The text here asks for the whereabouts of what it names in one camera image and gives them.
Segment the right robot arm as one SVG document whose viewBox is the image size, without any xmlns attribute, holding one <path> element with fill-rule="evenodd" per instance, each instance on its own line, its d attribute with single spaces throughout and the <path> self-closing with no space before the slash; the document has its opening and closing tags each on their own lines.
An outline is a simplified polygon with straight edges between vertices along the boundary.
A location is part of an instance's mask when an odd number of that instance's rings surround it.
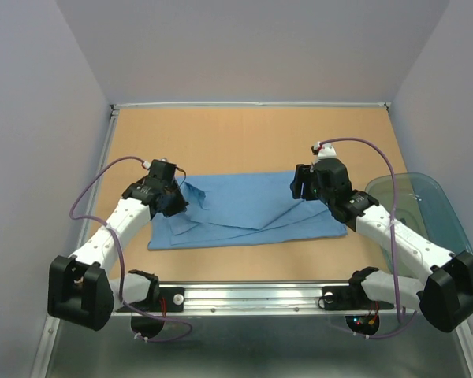
<svg viewBox="0 0 473 378">
<path fill-rule="evenodd" d="M 420 312 L 441 332 L 453 331 L 473 314 L 473 254 L 454 254 L 392 219 L 376 198 L 352 188 L 337 158 L 298 165 L 290 188 L 294 199 L 321 201 L 336 221 L 394 252 L 412 272 L 403 277 L 375 267 L 356 271 L 346 285 L 329 289 L 326 310 L 394 304 Z"/>
</svg>

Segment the blue long sleeve shirt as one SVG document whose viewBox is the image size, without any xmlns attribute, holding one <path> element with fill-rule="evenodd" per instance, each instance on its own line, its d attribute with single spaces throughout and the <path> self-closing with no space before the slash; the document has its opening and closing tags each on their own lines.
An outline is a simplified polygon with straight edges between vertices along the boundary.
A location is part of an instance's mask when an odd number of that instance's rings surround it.
<svg viewBox="0 0 473 378">
<path fill-rule="evenodd" d="M 293 199 L 294 173 L 188 176 L 181 192 L 187 209 L 152 221 L 149 250 L 253 246 L 339 238 L 347 228 L 318 200 Z"/>
</svg>

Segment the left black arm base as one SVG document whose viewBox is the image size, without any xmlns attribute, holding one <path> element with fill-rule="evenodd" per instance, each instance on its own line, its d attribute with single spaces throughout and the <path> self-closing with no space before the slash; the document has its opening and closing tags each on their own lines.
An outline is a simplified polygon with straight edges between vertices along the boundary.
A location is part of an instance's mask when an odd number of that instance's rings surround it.
<svg viewBox="0 0 473 378">
<path fill-rule="evenodd" d="M 184 312 L 183 287 L 156 286 L 139 301 L 125 294 L 115 313 L 131 315 L 130 328 L 135 339 L 145 343 L 168 343 L 183 339 L 192 332 L 192 324 L 179 316 Z"/>
</svg>

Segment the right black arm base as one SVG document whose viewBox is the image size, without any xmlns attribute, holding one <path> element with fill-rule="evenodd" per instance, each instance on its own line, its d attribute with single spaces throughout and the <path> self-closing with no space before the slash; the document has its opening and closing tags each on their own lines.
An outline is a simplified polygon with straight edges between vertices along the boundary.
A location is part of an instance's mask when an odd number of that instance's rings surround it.
<svg viewBox="0 0 473 378">
<path fill-rule="evenodd" d="M 317 299 L 317 307 L 325 311 L 345 311 L 348 330 L 363 336 L 374 336 L 380 326 L 380 311 L 394 305 L 370 300 L 362 289 L 350 286 L 328 286 Z"/>
</svg>

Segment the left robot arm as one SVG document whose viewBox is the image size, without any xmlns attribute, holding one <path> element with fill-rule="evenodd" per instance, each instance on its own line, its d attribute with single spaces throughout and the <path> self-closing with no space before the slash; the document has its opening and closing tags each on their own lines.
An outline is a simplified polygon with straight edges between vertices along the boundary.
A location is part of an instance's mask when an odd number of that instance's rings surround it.
<svg viewBox="0 0 473 378">
<path fill-rule="evenodd" d="M 123 191 L 106 220 L 84 216 L 99 224 L 94 235 L 68 257 L 57 256 L 51 262 L 47 312 L 52 317 L 98 331 L 113 312 L 132 304 L 166 311 L 156 275 L 122 270 L 119 279 L 108 278 L 114 264 L 125 263 L 127 245 L 155 216 L 171 217 L 188 206 L 176 179 L 177 165 L 164 159 L 140 164 L 146 175 Z"/>
</svg>

